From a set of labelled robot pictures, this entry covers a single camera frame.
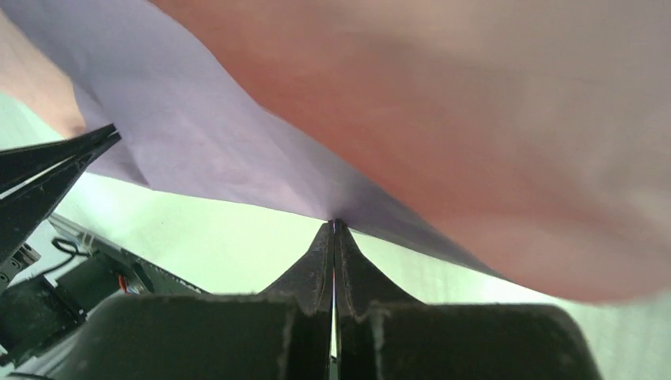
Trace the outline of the purple pink wrapping paper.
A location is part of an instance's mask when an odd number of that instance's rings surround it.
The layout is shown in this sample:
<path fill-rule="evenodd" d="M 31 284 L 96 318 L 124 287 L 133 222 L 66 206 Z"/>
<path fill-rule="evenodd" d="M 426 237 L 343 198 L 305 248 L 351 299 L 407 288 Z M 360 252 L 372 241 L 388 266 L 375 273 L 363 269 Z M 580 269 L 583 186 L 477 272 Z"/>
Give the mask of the purple pink wrapping paper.
<path fill-rule="evenodd" d="M 580 301 L 670 287 L 667 1 L 4 1 L 1 88 L 93 166 Z"/>

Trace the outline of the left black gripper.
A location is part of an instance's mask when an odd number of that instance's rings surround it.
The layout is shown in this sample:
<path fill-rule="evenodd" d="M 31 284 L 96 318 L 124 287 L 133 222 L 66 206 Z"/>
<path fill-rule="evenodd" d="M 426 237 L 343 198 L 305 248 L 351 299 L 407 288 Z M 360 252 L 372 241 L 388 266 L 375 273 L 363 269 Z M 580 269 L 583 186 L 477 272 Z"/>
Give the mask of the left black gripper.
<path fill-rule="evenodd" d="M 1 292 L 41 258 L 23 243 L 88 166 L 118 141 L 116 127 L 109 124 L 72 139 L 1 151 Z"/>

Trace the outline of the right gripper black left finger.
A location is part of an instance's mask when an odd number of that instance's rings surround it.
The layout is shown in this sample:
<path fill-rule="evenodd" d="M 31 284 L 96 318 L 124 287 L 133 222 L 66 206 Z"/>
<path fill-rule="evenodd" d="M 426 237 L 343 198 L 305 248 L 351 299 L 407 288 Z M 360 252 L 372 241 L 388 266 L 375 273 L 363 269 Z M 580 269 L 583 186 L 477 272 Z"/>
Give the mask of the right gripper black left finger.
<path fill-rule="evenodd" d="M 103 301 L 57 379 L 327 379 L 333 227 L 256 294 L 210 294 L 95 237 L 98 258 L 145 287 Z"/>

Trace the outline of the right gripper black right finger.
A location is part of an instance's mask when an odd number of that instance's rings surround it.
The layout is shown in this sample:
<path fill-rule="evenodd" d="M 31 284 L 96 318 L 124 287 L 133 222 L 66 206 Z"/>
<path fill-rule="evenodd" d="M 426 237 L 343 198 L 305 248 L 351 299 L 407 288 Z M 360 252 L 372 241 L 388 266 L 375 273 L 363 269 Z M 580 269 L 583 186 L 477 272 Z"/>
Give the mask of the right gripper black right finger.
<path fill-rule="evenodd" d="M 342 379 L 599 379 L 574 319 L 551 304 L 420 302 L 334 222 Z"/>

